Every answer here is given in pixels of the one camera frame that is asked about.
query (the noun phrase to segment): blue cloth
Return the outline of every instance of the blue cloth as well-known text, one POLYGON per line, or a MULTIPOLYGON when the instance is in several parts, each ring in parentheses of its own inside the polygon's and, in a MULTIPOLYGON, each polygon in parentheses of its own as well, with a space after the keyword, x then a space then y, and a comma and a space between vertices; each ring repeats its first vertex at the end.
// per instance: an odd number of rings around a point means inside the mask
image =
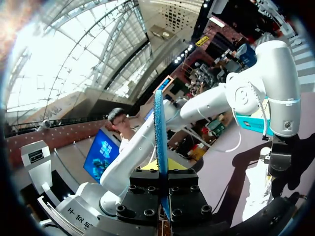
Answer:
POLYGON ((161 204, 167 218, 170 220, 170 207, 168 200, 168 158, 167 133, 165 124, 164 104, 162 90, 157 90, 154 97, 154 127, 156 137, 157 164, 161 185, 161 204))

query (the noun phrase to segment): blue screen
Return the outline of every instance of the blue screen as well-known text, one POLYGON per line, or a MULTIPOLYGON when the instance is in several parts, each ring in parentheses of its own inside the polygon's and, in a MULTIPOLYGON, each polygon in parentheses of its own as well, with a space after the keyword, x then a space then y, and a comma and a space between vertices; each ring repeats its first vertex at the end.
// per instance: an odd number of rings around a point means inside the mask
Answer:
POLYGON ((166 79, 157 90, 163 90, 169 84, 169 82, 171 82, 171 79, 166 79))
POLYGON ((100 129, 94 138, 83 168, 99 183, 106 168, 119 155, 119 147, 100 129))

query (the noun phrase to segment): white cable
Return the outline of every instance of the white cable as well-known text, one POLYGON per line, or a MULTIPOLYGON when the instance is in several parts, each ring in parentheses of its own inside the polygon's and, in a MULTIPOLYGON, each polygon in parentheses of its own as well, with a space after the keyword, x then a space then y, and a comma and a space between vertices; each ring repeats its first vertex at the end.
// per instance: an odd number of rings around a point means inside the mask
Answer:
POLYGON ((198 113, 208 122, 211 122, 211 120, 209 120, 208 118, 206 118, 199 110, 199 107, 197 108, 198 113))
POLYGON ((266 113, 265 113, 265 109, 262 107, 262 103, 260 101, 260 98, 258 96, 258 94, 256 93, 254 87, 252 86, 251 82, 250 81, 247 81, 247 83, 249 84, 249 87, 250 89, 252 90, 253 94, 255 95, 255 99, 258 103, 258 106, 262 112, 262 116, 263 116, 263 120, 264 120, 264 129, 262 131, 262 135, 263 136, 267 136, 267 127, 268 127, 268 123, 267 123, 267 116, 266 116, 266 113))
POLYGON ((151 158, 150 158, 150 161, 149 161, 148 164, 150 164, 150 163, 152 162, 152 160, 153 160, 153 157, 154 157, 154 155, 155 155, 155 153, 156 153, 156 147, 157 147, 157 146, 154 146, 154 149, 153 149, 153 152, 152 152, 152 155, 151 155, 151 158))
POLYGON ((148 139, 146 136, 144 136, 143 134, 141 135, 143 138, 145 138, 146 140, 148 140, 151 144, 152 144, 152 146, 155 148, 155 145, 151 142, 151 140, 150 139, 148 139))
POLYGON ((234 148, 232 148, 232 149, 229 149, 229 150, 219 150, 219 149, 213 148, 210 144, 208 144, 208 143, 205 142, 203 139, 201 139, 198 135, 195 135, 194 133, 190 132, 189 130, 187 130, 187 129, 185 129, 185 128, 182 129, 182 130, 185 131, 186 133, 188 133, 188 134, 194 136, 196 139, 198 139, 198 140, 199 140, 201 143, 203 143, 205 146, 207 146, 207 147, 213 149, 214 151, 223 152, 223 153, 232 152, 232 151, 236 150, 236 149, 240 146, 241 140, 242 140, 242 139, 241 139, 241 132, 239 132, 240 140, 239 140, 239 142, 238 142, 238 144, 237 144, 236 147, 234 147, 234 148))
POLYGON ((177 117, 177 114, 178 114, 180 111, 181 111, 181 109, 177 110, 177 112, 175 113, 175 115, 174 115, 171 119, 167 120, 166 123, 171 122, 175 117, 177 117))

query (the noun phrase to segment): box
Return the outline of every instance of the box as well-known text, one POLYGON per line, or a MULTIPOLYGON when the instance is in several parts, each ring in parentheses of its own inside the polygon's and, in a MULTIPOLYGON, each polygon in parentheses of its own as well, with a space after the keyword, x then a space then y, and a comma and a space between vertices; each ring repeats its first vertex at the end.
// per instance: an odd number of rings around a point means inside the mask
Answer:
MULTIPOLYGON (((274 133, 270 129, 270 112, 269 112, 268 99, 265 99, 262 102, 262 106, 265 110, 266 117, 267 117, 267 135, 273 136, 274 133)), ((236 114, 236 118, 242 128, 256 131, 259 133, 263 132, 264 120, 263 120, 263 115, 260 109, 250 116, 243 116, 240 114, 236 114)))
POLYGON ((212 122, 206 124, 206 127, 211 130, 211 133, 217 138, 222 134, 225 130, 225 126, 218 120, 215 119, 212 122))

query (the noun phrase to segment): railing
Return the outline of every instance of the railing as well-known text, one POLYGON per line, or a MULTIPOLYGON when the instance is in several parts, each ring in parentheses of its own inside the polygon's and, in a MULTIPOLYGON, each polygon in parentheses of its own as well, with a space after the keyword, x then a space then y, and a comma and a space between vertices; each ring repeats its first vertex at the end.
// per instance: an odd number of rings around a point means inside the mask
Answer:
MULTIPOLYGON (((49 122, 50 122, 50 128, 55 128, 55 127, 60 127, 60 126, 64 126, 64 125, 102 120, 102 119, 105 119, 105 117, 106 116, 82 117, 82 118, 63 118, 63 119, 50 120, 49 122)), ((14 124, 14 125, 5 125, 4 135, 6 138, 9 138, 9 137, 12 137, 15 135, 34 132, 42 124, 42 122, 43 121, 41 120, 41 121, 33 121, 33 122, 14 124)))

